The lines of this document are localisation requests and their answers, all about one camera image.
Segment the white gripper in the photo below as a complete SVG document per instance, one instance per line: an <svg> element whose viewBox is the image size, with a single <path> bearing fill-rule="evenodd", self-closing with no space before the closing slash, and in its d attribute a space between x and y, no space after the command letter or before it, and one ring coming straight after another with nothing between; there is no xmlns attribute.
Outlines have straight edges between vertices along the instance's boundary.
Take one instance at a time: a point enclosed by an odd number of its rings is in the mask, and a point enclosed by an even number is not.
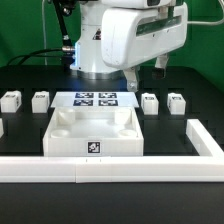
<svg viewBox="0 0 224 224"><path fill-rule="evenodd" d="M182 47L186 41L187 16L185 3L170 7L165 13L158 7L131 9L120 5L104 12L102 59L109 67L126 69L124 75L129 92L137 92L139 87L139 67L133 66L153 58L157 57L152 77L155 80L165 78L168 53Z"/></svg>

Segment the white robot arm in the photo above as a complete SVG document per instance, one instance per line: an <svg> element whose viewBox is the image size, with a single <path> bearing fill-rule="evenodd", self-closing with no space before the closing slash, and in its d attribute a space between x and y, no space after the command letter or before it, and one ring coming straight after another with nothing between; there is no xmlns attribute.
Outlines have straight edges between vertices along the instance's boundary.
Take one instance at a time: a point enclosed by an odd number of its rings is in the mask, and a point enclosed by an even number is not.
<svg viewBox="0 0 224 224"><path fill-rule="evenodd" d="M183 0L82 1L81 36L71 68L83 78L126 77L138 89L139 65L154 59L152 76L166 75L169 53L187 36L188 8Z"/></svg>

